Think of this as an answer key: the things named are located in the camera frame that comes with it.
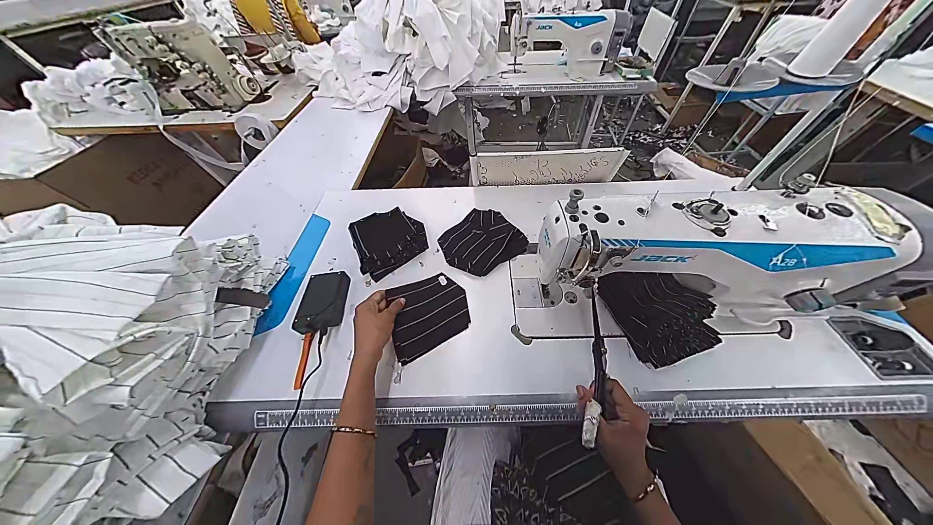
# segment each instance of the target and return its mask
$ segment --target orange pen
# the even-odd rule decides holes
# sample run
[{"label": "orange pen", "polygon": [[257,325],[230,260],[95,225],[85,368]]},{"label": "orange pen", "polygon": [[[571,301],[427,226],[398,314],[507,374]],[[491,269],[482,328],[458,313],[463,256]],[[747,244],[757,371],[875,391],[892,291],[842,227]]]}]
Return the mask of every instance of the orange pen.
[{"label": "orange pen", "polygon": [[314,339],[314,332],[308,332],[304,335],[304,341],[301,344],[301,357],[298,361],[298,370],[295,372],[295,390],[301,390],[301,381],[304,381],[304,371],[308,367],[308,354],[311,353],[311,342]]}]

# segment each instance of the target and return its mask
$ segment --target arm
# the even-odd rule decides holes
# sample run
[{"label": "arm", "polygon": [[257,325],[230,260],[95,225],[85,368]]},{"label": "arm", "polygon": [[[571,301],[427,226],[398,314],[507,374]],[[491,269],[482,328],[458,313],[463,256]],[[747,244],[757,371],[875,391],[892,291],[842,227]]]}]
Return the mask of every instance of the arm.
[{"label": "arm", "polygon": [[[654,474],[645,461],[650,418],[632,401],[617,380],[609,379],[606,390],[619,418],[612,421],[599,419],[596,447],[622,485],[625,495],[634,500],[654,480]],[[577,397],[583,406],[592,399],[592,390],[578,386]],[[641,501],[635,502],[634,509],[639,522],[645,525],[680,525],[660,490],[654,490]]]},{"label": "arm", "polygon": [[[337,426],[375,430],[376,365],[404,305],[404,299],[389,305],[385,293],[377,291],[356,307],[354,357]],[[371,435],[333,433],[305,525],[372,523],[375,456],[376,440]]]}]

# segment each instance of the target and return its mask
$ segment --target hand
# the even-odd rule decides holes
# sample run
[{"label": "hand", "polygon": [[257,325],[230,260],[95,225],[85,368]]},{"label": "hand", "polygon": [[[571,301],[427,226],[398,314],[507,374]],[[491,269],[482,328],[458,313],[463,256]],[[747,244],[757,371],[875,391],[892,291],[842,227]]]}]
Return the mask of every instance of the hand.
[{"label": "hand", "polygon": [[[599,418],[596,447],[622,488],[633,498],[654,479],[645,461],[650,417],[632,401],[617,380],[609,379],[606,382],[606,393],[609,398],[606,402],[614,405],[619,418],[611,421],[606,421],[602,416]],[[578,385],[578,406],[582,408],[590,399],[592,386],[587,389]]]},{"label": "hand", "polygon": [[396,314],[405,306],[405,299],[396,299],[392,303],[385,301],[385,291],[379,290],[359,305],[353,317],[354,362],[376,370],[376,364],[383,357],[383,347],[392,336],[396,324]]}]

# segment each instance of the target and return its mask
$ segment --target gold bangle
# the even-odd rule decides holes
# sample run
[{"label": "gold bangle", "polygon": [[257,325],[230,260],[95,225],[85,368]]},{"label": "gold bangle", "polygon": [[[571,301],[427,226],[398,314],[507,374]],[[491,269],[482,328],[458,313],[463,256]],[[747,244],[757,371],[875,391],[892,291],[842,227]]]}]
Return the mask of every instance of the gold bangle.
[{"label": "gold bangle", "polygon": [[651,480],[651,483],[649,483],[648,486],[645,487],[645,491],[643,491],[641,494],[638,494],[637,496],[635,496],[634,498],[632,498],[632,503],[633,503],[633,504],[637,504],[638,502],[640,502],[640,501],[644,500],[645,498],[647,498],[647,496],[648,496],[651,492],[654,492],[654,491],[657,490],[657,489],[658,489],[658,478],[655,476],[655,477]]},{"label": "gold bangle", "polygon": [[371,431],[371,430],[367,430],[367,429],[360,429],[360,428],[356,428],[356,427],[334,427],[334,428],[330,429],[330,431],[331,431],[332,433],[334,433],[334,432],[362,433],[362,434],[365,434],[365,435],[371,435],[372,437],[376,437],[376,431]]}]

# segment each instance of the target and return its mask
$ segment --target white sewing machine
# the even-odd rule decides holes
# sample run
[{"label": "white sewing machine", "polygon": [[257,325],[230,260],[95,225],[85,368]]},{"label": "white sewing machine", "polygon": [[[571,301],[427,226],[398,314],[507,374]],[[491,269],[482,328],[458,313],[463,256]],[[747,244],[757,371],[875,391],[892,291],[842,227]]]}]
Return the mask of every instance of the white sewing machine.
[{"label": "white sewing machine", "polygon": [[[537,255],[511,264],[513,334],[525,344],[592,337],[586,297],[596,280],[655,272],[711,295],[706,323],[722,335],[791,339],[794,319],[818,317],[858,347],[855,334],[873,317],[858,308],[899,305],[898,294],[933,282],[933,210],[883,189],[804,186],[598,199],[574,190],[551,205]],[[601,333],[622,336],[605,305],[597,309]],[[933,347],[920,339],[907,341],[929,361]]]},{"label": "white sewing machine", "polygon": [[261,91],[194,20],[106,26],[95,33],[152,84],[163,111],[237,111]]},{"label": "white sewing machine", "polygon": [[559,42],[566,50],[567,75],[573,80],[593,79],[611,71],[619,58],[632,16],[621,9],[565,14],[521,14],[509,26],[509,55],[518,72],[519,57],[534,53],[536,44]]}]

